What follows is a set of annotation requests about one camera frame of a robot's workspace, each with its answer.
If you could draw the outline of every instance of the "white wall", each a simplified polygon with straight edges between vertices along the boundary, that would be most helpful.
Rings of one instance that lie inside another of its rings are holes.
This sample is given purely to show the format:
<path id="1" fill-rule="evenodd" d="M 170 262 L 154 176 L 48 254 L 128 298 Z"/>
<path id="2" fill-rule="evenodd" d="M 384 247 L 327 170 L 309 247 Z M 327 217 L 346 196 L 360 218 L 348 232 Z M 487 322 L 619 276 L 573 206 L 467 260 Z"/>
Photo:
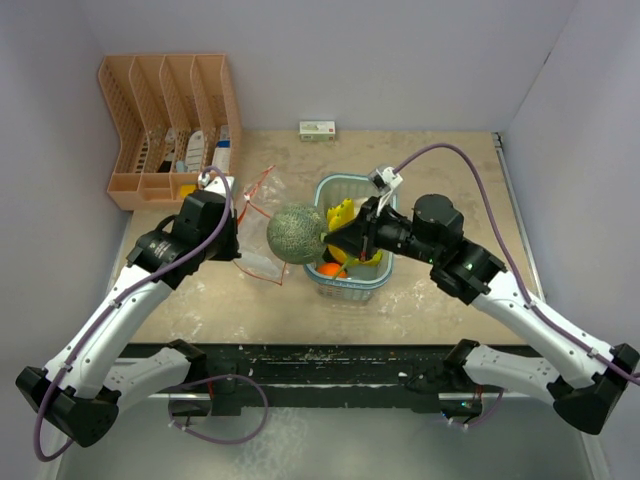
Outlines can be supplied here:
<path id="1" fill-rule="evenodd" d="M 640 2 L 581 0 L 505 135 L 548 300 L 640 348 Z M 640 390 L 602 434 L 617 479 L 640 476 Z"/>
<path id="2" fill-rule="evenodd" d="M 2 478 L 33 478 L 35 415 L 13 382 L 103 296 L 125 216 L 104 193 L 118 142 L 102 51 L 73 0 L 0 2 Z"/>
<path id="3" fill-rule="evenodd" d="M 229 53 L 248 128 L 496 131 L 576 0 L 81 3 L 108 53 Z"/>

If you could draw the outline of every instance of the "black frame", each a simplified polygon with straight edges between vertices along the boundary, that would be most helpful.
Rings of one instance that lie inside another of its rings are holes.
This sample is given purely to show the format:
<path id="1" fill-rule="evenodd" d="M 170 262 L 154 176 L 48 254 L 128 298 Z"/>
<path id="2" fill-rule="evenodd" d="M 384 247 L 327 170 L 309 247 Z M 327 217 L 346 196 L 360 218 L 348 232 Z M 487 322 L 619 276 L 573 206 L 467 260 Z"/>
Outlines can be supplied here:
<path id="1" fill-rule="evenodd" d="M 442 410 L 439 394 L 473 394 L 473 384 L 454 385 L 441 375 L 454 345 L 277 345 L 194 344 L 207 356 L 209 375 L 250 376 L 273 407 L 408 408 L 416 413 Z M 129 344 L 121 358 L 146 358 L 163 344 Z M 539 356 L 525 345 L 493 346 L 506 353 Z M 409 381 L 418 376 L 418 388 Z M 301 385 L 305 388 L 292 388 Z M 241 381 L 214 386 L 213 415 L 239 415 L 242 407 L 260 407 L 254 388 Z M 497 391 L 488 387 L 485 391 Z M 206 385 L 191 390 L 207 393 Z"/>

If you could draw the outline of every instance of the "desk organizer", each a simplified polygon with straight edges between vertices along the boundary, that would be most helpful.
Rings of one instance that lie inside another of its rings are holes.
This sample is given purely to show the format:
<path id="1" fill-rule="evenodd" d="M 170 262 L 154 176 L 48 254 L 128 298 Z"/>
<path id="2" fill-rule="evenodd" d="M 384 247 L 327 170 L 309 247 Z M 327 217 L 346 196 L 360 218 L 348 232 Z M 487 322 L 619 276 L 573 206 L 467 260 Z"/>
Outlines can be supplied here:
<path id="1" fill-rule="evenodd" d="M 107 192 L 121 209 L 182 204 L 181 187 L 195 185 L 198 173 L 179 172 L 176 162 L 185 160 L 189 138 L 198 130 L 204 135 L 202 169 L 211 165 L 220 127 L 228 125 L 225 173 L 234 174 L 242 122 L 226 55 L 107 56 L 98 79 L 120 135 Z"/>

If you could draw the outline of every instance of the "yellow object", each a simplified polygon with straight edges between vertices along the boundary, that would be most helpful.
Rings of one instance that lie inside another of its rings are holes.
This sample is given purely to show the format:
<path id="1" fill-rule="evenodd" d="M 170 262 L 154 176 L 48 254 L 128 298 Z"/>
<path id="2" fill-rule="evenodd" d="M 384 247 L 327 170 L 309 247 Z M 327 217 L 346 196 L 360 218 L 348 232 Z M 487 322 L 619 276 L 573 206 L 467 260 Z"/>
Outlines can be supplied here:
<path id="1" fill-rule="evenodd" d="M 195 192 L 198 189 L 196 185 L 182 185 L 180 187 L 180 196 L 182 198 L 187 198 L 187 195 Z"/>
<path id="2" fill-rule="evenodd" d="M 329 231 L 333 232 L 338 228 L 346 225 L 351 220 L 356 218 L 355 207 L 351 198 L 345 198 L 337 207 L 330 208 L 327 211 L 327 223 L 329 224 Z M 333 245 L 329 245 L 329 253 L 335 259 L 336 262 L 344 264 L 347 261 L 347 254 Z M 382 251 L 378 250 L 371 260 L 366 262 L 360 262 L 360 260 L 353 260 L 351 265 L 367 265 L 375 267 L 382 260 Z"/>

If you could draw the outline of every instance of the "gray floor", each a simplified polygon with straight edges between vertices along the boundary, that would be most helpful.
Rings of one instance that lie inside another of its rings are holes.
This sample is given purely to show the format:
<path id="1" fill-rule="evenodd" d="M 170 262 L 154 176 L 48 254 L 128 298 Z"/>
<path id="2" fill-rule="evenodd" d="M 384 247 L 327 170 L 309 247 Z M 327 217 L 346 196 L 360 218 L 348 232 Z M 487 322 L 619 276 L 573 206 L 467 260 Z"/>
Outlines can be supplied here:
<path id="1" fill-rule="evenodd" d="M 195 427 L 235 437 L 259 421 L 207 418 Z M 168 428 L 167 401 L 122 415 L 98 444 L 73 447 L 59 480 L 128 479 L 563 479 L 588 480 L 580 435 L 548 406 L 508 399 L 482 426 L 462 432 L 438 415 L 403 410 L 274 409 L 242 446 L 205 443 Z"/>

